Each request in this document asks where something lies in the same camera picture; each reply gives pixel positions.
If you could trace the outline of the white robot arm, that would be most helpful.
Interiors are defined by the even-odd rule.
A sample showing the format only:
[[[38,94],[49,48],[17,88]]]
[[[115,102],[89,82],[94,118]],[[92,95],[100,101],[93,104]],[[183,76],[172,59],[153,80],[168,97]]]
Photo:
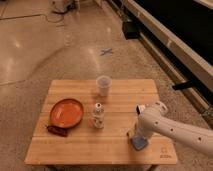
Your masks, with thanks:
[[[168,108],[161,101],[136,106],[137,121],[127,132],[132,146],[144,149],[154,133],[178,141],[203,154],[213,157],[213,131],[168,119]]]

